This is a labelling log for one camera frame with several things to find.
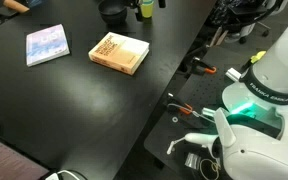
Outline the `person's hand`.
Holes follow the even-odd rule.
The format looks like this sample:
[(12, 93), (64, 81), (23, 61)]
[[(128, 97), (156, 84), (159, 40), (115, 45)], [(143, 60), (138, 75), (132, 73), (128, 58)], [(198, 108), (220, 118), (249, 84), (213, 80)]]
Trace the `person's hand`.
[(19, 13), (25, 13), (26, 11), (29, 10), (28, 7), (22, 5), (21, 3), (17, 2), (16, 0), (4, 0), (3, 5), (13, 9)]

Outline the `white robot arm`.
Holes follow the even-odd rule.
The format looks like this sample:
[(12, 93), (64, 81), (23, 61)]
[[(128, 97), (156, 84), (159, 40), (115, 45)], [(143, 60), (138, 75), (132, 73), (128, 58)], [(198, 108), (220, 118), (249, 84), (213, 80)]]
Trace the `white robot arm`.
[(222, 99), (213, 115), (217, 133), (182, 139), (207, 148), (219, 141), (234, 180), (288, 180), (288, 28)]

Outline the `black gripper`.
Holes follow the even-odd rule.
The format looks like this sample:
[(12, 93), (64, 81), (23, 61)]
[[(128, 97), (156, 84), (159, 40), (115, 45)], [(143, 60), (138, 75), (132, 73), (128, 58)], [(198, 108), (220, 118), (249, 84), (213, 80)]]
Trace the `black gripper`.
[[(136, 19), (138, 21), (143, 21), (144, 19), (149, 19), (149, 18), (145, 18), (142, 15), (141, 4), (142, 4), (143, 0), (123, 0), (123, 1), (127, 7), (129, 7), (130, 9), (132, 9), (134, 11)], [(157, 3), (160, 8), (166, 7), (166, 0), (154, 0), (154, 4), (155, 3)]]

